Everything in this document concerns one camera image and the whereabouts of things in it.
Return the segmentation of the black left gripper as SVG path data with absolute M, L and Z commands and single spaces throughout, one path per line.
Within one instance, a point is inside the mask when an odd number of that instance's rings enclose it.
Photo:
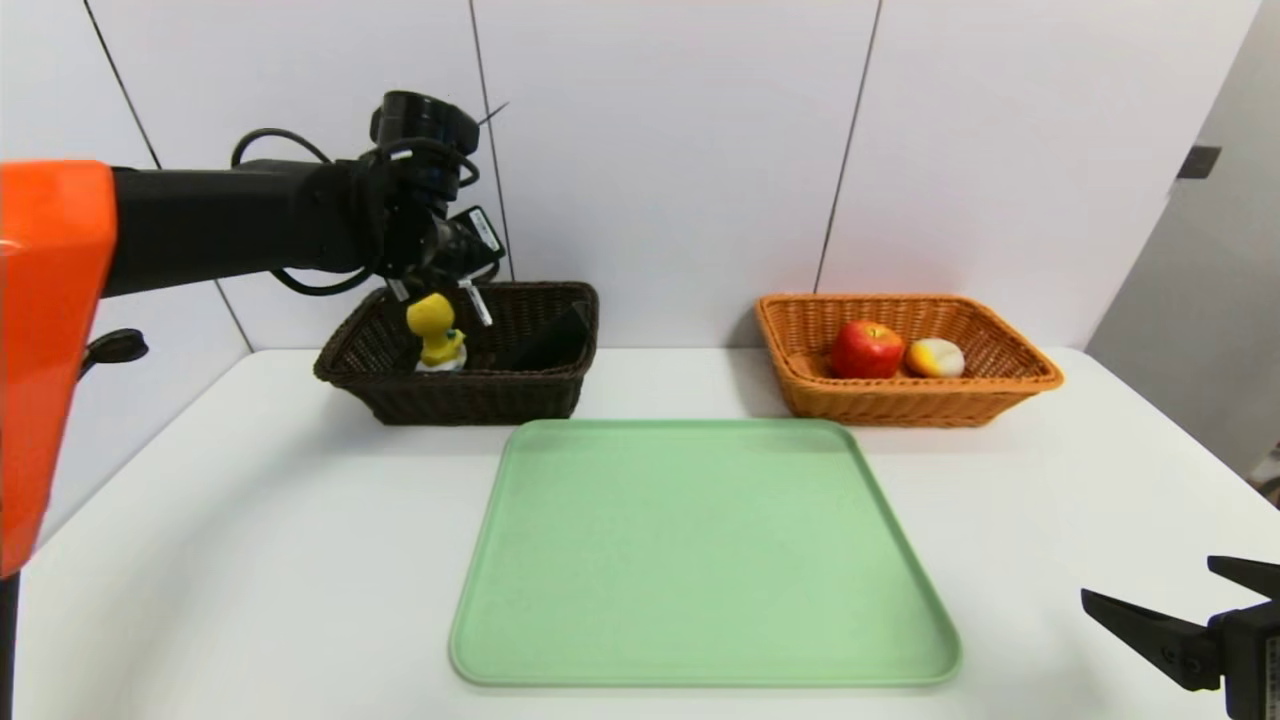
M 448 219 L 434 218 L 426 236 L 421 282 L 489 282 L 506 256 L 506 246 L 483 208 L 472 206 Z

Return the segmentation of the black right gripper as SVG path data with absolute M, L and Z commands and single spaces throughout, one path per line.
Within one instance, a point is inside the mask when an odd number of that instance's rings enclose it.
M 1280 566 L 1222 555 L 1213 574 L 1268 600 L 1221 612 L 1210 626 L 1082 589 L 1084 612 L 1184 691 L 1225 693 L 1230 719 L 1279 717 Z

